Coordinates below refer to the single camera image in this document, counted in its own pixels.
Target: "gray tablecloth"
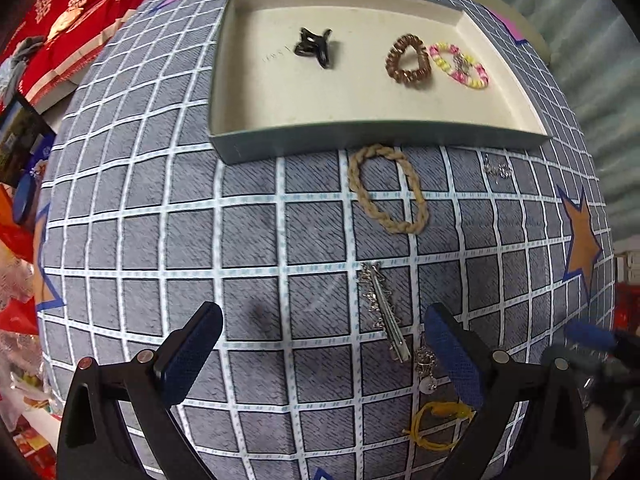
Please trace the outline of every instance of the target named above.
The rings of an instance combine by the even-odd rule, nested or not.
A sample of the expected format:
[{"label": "gray tablecloth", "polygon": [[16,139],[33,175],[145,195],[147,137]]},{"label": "gray tablecloth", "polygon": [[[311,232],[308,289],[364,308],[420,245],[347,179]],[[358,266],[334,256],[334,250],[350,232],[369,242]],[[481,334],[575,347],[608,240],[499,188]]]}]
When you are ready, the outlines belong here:
[{"label": "gray tablecloth", "polygon": [[[207,97],[227,0],[157,9],[162,1],[147,0],[105,47],[51,154],[41,264],[66,306],[39,316],[60,397],[82,356],[130,359],[215,300],[223,336],[174,413],[219,480],[306,480],[318,468],[335,480],[430,478],[445,455],[402,434],[424,396],[411,364],[391,359],[359,296],[360,261],[382,261],[414,347],[419,309],[434,301],[521,361],[535,362],[562,341],[568,317],[610,324],[609,229],[583,136],[533,49],[516,44],[483,7],[432,0],[476,20],[555,138],[521,153],[403,149],[431,215],[421,234],[407,236],[387,234],[354,201],[349,153],[230,167],[217,160]],[[513,176],[489,177],[485,156],[507,163]],[[363,181],[381,208],[410,219],[413,198],[394,163],[367,162]],[[582,193],[604,250],[588,292],[565,268],[570,246],[581,243],[566,208],[578,210]],[[455,399],[438,375],[434,398]],[[124,410],[143,463],[160,478]],[[523,414],[517,406],[492,471]],[[465,427],[430,416],[422,426],[441,442]]]}]

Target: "tan rope loop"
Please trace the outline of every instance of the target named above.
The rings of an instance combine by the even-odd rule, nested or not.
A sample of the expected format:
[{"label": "tan rope loop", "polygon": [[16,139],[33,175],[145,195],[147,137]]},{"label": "tan rope loop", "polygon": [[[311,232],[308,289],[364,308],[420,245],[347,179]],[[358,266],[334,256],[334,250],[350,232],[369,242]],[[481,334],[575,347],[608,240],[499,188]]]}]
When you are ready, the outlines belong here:
[{"label": "tan rope loop", "polygon": [[[393,220],[391,216],[389,216],[389,213],[380,211],[380,209],[378,209],[371,201],[369,192],[364,189],[364,186],[360,181],[360,165],[368,158],[374,158],[376,156],[383,156],[388,160],[397,162],[402,168],[402,171],[404,171],[404,176],[406,177],[409,187],[414,192],[415,203],[418,206],[418,215],[415,218],[415,222],[399,222]],[[372,220],[379,222],[380,225],[382,225],[382,227],[384,227],[388,232],[392,234],[418,234],[424,229],[424,226],[429,219],[427,201],[424,199],[422,191],[420,190],[420,177],[415,172],[414,167],[407,160],[404,153],[396,152],[393,148],[382,146],[382,144],[366,146],[359,152],[351,155],[347,174],[349,177],[349,188],[358,196],[358,202],[364,209],[366,215]]]}]

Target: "curtain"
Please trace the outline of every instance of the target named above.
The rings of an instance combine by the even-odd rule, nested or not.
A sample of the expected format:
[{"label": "curtain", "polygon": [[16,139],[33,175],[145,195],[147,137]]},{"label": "curtain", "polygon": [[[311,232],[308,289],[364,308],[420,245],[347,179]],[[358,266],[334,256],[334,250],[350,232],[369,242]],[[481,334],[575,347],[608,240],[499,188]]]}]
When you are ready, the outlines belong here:
[{"label": "curtain", "polygon": [[542,34],[600,178],[614,240],[640,233],[640,43],[611,0],[502,0]]}]

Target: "black hair clip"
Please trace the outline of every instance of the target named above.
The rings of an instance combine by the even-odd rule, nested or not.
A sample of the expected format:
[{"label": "black hair clip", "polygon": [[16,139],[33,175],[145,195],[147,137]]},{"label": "black hair clip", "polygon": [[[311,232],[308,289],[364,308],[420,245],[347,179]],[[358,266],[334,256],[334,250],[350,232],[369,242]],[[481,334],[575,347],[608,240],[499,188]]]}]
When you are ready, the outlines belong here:
[{"label": "black hair clip", "polygon": [[327,41],[331,29],[328,28],[322,33],[322,36],[316,36],[312,32],[302,27],[300,29],[300,42],[296,45],[293,53],[296,56],[316,56],[318,63],[322,68],[329,67],[329,47]]}]

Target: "orange star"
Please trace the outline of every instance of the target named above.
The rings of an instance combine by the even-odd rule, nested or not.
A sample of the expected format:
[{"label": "orange star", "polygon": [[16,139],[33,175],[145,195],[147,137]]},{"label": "orange star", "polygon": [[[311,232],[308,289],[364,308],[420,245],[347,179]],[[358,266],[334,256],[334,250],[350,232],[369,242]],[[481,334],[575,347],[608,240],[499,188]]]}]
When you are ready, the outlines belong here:
[{"label": "orange star", "polygon": [[563,281],[581,275],[587,298],[591,295],[593,266],[602,254],[602,247],[591,229],[591,213],[587,205],[584,188],[580,195],[580,205],[575,205],[566,193],[558,187],[562,205],[571,222],[571,243],[566,256]]},{"label": "orange star", "polygon": [[65,304],[42,267],[42,247],[46,239],[48,217],[49,204],[38,212],[35,232],[33,233],[33,295],[35,297],[36,310],[56,308]]}]

